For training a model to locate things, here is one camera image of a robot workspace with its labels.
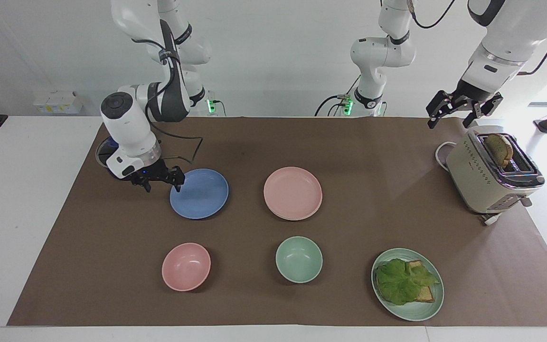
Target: bread slice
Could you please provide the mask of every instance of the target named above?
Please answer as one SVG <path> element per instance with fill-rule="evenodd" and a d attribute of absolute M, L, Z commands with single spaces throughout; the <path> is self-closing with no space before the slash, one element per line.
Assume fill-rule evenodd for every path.
<path fill-rule="evenodd" d="M 423 266 L 423 262 L 421 260 L 413 260 L 409 261 L 408 265 L 413 268 L 417 266 Z M 434 295 L 432 295 L 432 290 L 429 286 L 422 286 L 421 292 L 419 292 L 419 295 L 417 296 L 417 299 L 415 299 L 416 302 L 420 303 L 434 303 Z"/>
<path fill-rule="evenodd" d="M 506 137 L 501 134 L 489 134 L 484 139 L 484 143 L 489 148 L 495 164 L 499 165 L 502 169 L 508 166 L 508 163 L 510 163 L 510 160 L 514 156 L 514 149 Z"/>

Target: green indicator light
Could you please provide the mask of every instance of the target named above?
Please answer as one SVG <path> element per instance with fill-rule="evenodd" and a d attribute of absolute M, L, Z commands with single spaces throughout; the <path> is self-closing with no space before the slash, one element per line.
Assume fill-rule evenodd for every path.
<path fill-rule="evenodd" d="M 348 103 L 345 105 L 345 108 L 343 109 L 343 114 L 351 115 L 351 108 L 353 106 L 354 106 L 354 101 L 348 100 Z"/>
<path fill-rule="evenodd" d="M 211 100 L 206 101 L 208 102 L 208 112 L 214 113 L 217 110 L 217 107 L 215 107 L 215 104 L 213 104 Z"/>

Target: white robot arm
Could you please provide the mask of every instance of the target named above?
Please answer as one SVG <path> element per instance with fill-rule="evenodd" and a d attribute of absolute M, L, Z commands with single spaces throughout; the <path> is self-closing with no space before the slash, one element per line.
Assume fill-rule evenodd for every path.
<path fill-rule="evenodd" d="M 472 111 L 465 127 L 482 115 L 491 115 L 503 99 L 500 87 L 518 74 L 547 38 L 547 1 L 469 0 L 468 11 L 487 28 L 487 35 L 468 61 L 457 89 L 451 94 L 439 91 L 428 104 L 430 128 L 457 110 Z"/>
<path fill-rule="evenodd" d="M 387 82 L 381 67 L 406 67 L 415 59 L 415 46 L 409 33 L 410 21 L 406 0 L 384 0 L 378 23 L 388 36 L 358 39 L 352 45 L 351 60 L 361 75 L 358 87 L 351 90 L 354 113 L 374 114 Z"/>
<path fill-rule="evenodd" d="M 203 65 L 210 61 L 212 54 L 210 41 L 195 35 L 193 26 L 189 24 L 181 11 L 180 0 L 158 0 L 158 12 L 161 19 L 169 24 L 172 35 L 175 37 L 174 43 L 179 50 L 180 66 L 183 70 L 189 100 L 191 100 L 192 112 L 207 111 L 208 105 L 202 101 L 207 91 L 195 65 Z"/>
<path fill-rule="evenodd" d="M 117 178 L 130 178 L 148 192 L 151 180 L 168 182 L 180 190 L 184 175 L 178 167 L 167 169 L 149 122 L 176 123 L 189 114 L 191 101 L 173 32 L 160 19 L 158 7 L 147 1 L 111 0 L 111 14 L 133 41 L 147 44 L 149 56 L 162 65 L 167 79 L 164 83 L 122 86 L 103 100 L 104 125 L 119 144 L 107 166 Z"/>

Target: plate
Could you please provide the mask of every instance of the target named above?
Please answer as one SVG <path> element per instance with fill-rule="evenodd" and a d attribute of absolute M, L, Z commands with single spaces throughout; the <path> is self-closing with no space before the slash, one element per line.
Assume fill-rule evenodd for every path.
<path fill-rule="evenodd" d="M 276 216 L 299 221 L 315 214 L 322 204 L 322 188 L 309 171 L 283 167 L 274 171 L 263 188 L 265 203 Z"/>
<path fill-rule="evenodd" d="M 196 169 L 185 173 L 180 192 L 170 189 L 172 209 L 187 219 L 205 219 L 223 208 L 229 196 L 225 177 L 211 169 Z"/>
<path fill-rule="evenodd" d="M 188 242 L 174 247 L 161 264 L 161 277 L 174 291 L 198 288 L 210 273 L 210 255 L 206 248 Z"/>
<path fill-rule="evenodd" d="M 389 301 L 386 301 L 379 292 L 379 289 L 377 287 L 377 281 L 376 281 L 376 272 L 375 270 L 377 267 L 386 264 L 393 258 L 399 258 L 404 261 L 412 261 L 412 260 L 421 260 L 423 261 L 423 264 L 425 268 L 427 268 L 436 279 L 440 282 L 440 284 L 434 284 L 430 286 L 430 289 L 432 290 L 432 295 L 434 296 L 434 303 L 406 303 L 405 305 L 395 305 L 394 303 L 391 303 Z M 434 317 L 435 314 L 438 313 L 440 308 L 443 305 L 444 301 L 444 285 L 443 285 L 443 279 L 440 278 L 440 273 L 438 273 L 438 270 L 436 270 L 436 267 L 425 258 L 423 255 L 420 255 L 416 251 L 412 251 L 410 249 L 406 248 L 394 248 L 389 249 L 381 255 L 379 255 L 373 264 L 373 268 L 371 269 L 371 282 L 373 283 L 373 290 L 375 292 L 375 295 L 377 295 L 377 299 L 382 303 L 382 305 L 392 314 L 395 316 L 398 316 L 402 318 L 403 320 L 407 321 L 413 321 L 413 322 L 419 322 L 419 321 L 425 321 L 429 320 L 430 318 Z"/>

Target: green plate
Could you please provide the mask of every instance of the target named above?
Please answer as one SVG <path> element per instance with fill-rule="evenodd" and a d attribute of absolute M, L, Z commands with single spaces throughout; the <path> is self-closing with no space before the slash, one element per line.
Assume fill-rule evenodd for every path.
<path fill-rule="evenodd" d="M 440 282 L 440 284 L 434 284 L 430 286 L 430 289 L 432 290 L 432 295 L 434 296 L 434 303 L 412 302 L 406 303 L 405 305 L 395 305 L 394 303 L 386 301 L 381 296 L 381 293 L 379 292 L 379 289 L 377 287 L 375 271 L 377 270 L 377 267 L 387 264 L 393 258 L 399 258 L 404 261 L 423 261 L 425 268 L 427 268 L 427 270 L 430 271 L 430 273 L 432 273 L 432 275 L 434 275 L 436 279 L 438 279 L 438 281 Z M 375 259 L 375 262 L 373 264 L 373 269 L 371 270 L 371 282 L 373 282 L 373 290 L 375 291 L 375 294 L 377 295 L 377 298 L 382 303 L 382 305 L 386 307 L 389 312 L 395 314 L 395 316 L 398 316 L 403 320 L 413 322 L 429 320 L 438 313 L 443 305 L 444 286 L 443 279 L 440 278 L 440 273 L 438 273 L 438 270 L 436 270 L 436 267 L 434 267 L 430 260 L 410 249 L 393 248 L 381 253 L 381 255 L 379 255 Z"/>

